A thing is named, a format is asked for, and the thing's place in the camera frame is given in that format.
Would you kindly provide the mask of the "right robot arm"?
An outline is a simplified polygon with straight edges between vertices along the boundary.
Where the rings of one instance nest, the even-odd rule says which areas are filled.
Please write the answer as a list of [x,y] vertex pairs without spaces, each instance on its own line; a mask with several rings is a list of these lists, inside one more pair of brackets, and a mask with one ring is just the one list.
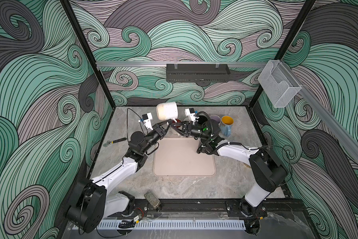
[[225,156],[251,167],[255,183],[241,199],[241,212],[245,216],[258,216],[264,212],[262,202],[273,193],[288,175],[288,170],[276,153],[268,146],[252,148],[221,137],[217,121],[208,119],[203,124],[192,121],[173,122],[179,135],[200,140],[197,153]]

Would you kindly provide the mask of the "cream speckled mug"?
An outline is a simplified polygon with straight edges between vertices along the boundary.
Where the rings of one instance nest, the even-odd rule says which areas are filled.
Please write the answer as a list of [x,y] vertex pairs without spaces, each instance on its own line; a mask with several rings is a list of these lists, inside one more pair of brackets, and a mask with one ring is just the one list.
[[178,107],[175,102],[161,103],[156,106],[158,119],[161,121],[169,119],[177,119]]

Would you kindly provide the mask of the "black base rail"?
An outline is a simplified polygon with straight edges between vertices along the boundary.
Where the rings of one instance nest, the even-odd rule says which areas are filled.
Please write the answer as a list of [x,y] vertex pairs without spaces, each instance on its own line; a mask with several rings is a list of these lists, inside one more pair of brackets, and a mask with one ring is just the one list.
[[130,219],[137,214],[143,214],[144,218],[158,218],[163,214],[206,214],[217,215],[223,218],[257,218],[264,215],[276,214],[284,218],[306,218],[307,211],[302,200],[289,198],[266,199],[261,208],[254,210],[252,214],[244,214],[240,199],[162,199],[161,209],[155,210],[146,199],[136,199],[133,203],[134,211],[131,216],[115,213],[108,219]]

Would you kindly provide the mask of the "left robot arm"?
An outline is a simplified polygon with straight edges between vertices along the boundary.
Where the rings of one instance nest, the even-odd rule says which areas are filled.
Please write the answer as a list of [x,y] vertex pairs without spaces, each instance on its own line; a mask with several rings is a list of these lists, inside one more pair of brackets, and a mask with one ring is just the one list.
[[68,201],[66,219],[85,233],[90,233],[102,219],[126,211],[132,195],[125,192],[113,196],[109,194],[144,166],[148,150],[164,138],[171,124],[169,119],[153,125],[146,135],[141,131],[132,133],[128,150],[120,163],[100,176],[79,180]]

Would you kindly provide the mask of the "clear acrylic wall holder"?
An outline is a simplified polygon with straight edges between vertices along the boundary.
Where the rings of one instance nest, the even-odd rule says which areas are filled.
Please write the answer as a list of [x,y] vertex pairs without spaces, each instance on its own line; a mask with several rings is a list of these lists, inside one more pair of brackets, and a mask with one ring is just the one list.
[[291,68],[280,60],[268,61],[258,81],[275,108],[285,108],[301,90]]

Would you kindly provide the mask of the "pink silicone tray mat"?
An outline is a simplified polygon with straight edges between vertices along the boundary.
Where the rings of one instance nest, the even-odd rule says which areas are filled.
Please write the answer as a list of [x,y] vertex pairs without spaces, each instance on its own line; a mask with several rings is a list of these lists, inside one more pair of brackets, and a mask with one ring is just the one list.
[[197,153],[199,140],[169,137],[160,141],[154,153],[153,173],[157,177],[201,177],[216,174],[212,155]]

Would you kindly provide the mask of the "small metal device front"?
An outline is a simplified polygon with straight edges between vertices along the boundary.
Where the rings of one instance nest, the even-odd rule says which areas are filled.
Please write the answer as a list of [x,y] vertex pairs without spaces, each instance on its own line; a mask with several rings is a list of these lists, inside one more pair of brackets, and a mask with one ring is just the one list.
[[162,208],[162,203],[152,191],[148,191],[144,194],[145,199],[151,204],[154,210],[159,211]]

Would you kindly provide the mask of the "blue mug yellow inside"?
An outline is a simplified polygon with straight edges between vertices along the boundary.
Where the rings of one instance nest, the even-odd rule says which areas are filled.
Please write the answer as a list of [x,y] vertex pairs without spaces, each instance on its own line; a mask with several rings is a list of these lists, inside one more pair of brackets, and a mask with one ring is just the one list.
[[232,134],[232,126],[234,124],[234,119],[230,116],[223,116],[220,123],[220,132],[225,136],[229,137]]

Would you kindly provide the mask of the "pink iridescent mug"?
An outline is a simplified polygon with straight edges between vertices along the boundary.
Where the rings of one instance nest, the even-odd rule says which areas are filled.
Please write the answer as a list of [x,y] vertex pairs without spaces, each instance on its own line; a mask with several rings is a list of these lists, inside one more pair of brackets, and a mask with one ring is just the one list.
[[218,115],[210,115],[210,119],[216,121],[218,125],[221,123],[221,118]]

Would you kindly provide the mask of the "black glossy mug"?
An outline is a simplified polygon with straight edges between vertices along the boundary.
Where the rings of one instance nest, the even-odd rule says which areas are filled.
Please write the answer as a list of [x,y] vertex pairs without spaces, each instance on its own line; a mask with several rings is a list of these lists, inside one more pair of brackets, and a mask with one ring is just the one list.
[[205,148],[204,144],[199,144],[199,147],[197,149],[197,154],[205,153],[204,148]]

